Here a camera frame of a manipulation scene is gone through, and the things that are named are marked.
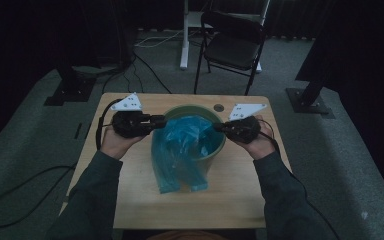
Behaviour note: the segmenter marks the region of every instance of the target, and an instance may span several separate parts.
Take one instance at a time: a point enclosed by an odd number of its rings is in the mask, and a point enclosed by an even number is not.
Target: plastic bag
[[[223,135],[200,116],[171,119],[165,128],[154,130],[152,165],[160,193],[180,190],[181,182],[191,191],[208,188],[208,162],[197,161],[213,153]]]

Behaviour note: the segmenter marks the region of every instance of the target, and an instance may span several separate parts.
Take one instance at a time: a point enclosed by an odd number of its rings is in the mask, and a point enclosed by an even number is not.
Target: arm
[[[263,133],[272,136],[261,121],[260,126]],[[270,140],[259,135],[249,144],[236,143],[254,159],[261,193],[266,200],[268,239],[327,239],[307,202],[304,186],[285,167]]]
[[[105,130],[101,151],[70,191],[67,207],[48,230],[46,239],[111,239],[118,179],[127,150],[143,137],[125,139]]]

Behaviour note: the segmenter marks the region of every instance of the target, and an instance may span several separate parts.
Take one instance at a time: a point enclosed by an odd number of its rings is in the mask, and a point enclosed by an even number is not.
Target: white bracket
[[[133,93],[125,97],[120,102],[111,106],[111,110],[114,111],[141,111],[142,104],[140,104],[139,98],[136,93]]]
[[[267,104],[235,104],[229,116],[229,121],[240,120],[251,116],[252,114],[264,109]]]

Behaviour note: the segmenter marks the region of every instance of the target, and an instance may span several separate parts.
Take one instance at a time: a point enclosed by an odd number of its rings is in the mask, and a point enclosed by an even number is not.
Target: chair backrest
[[[265,40],[265,30],[260,23],[237,17],[227,13],[206,11],[201,16],[201,27],[213,27],[215,32],[247,40],[255,44],[262,44]]]

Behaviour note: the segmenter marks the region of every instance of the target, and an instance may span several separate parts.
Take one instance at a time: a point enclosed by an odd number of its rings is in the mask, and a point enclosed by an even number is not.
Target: gray carpet
[[[170,34],[150,32],[141,37]],[[307,85],[294,79],[311,45],[311,41],[305,40],[267,40],[261,58],[263,72],[256,76],[249,95],[270,99],[294,173],[305,184],[309,200],[329,219],[341,238],[384,239],[384,182],[338,95],[322,90],[321,97],[336,117],[325,119],[294,113],[285,93],[285,88]],[[191,45],[186,71],[179,68],[180,49],[180,41],[168,41],[135,51],[173,93],[190,94],[199,48]],[[97,71],[86,67],[80,70]],[[143,92],[166,93],[138,59],[125,76],[130,84],[118,75],[105,91],[142,92],[142,83]],[[77,161],[106,79],[98,79],[88,102],[65,103],[61,107],[43,106],[60,81],[57,72],[52,71],[37,82],[0,134],[0,193],[45,168]],[[222,70],[206,73],[204,67],[198,93],[243,95],[246,82],[246,78]],[[47,173],[0,202],[0,224],[23,216],[63,172]],[[58,216],[71,175],[72,172],[31,216],[15,226],[0,229],[0,239],[42,239]],[[265,239],[264,229],[257,233],[259,239]]]

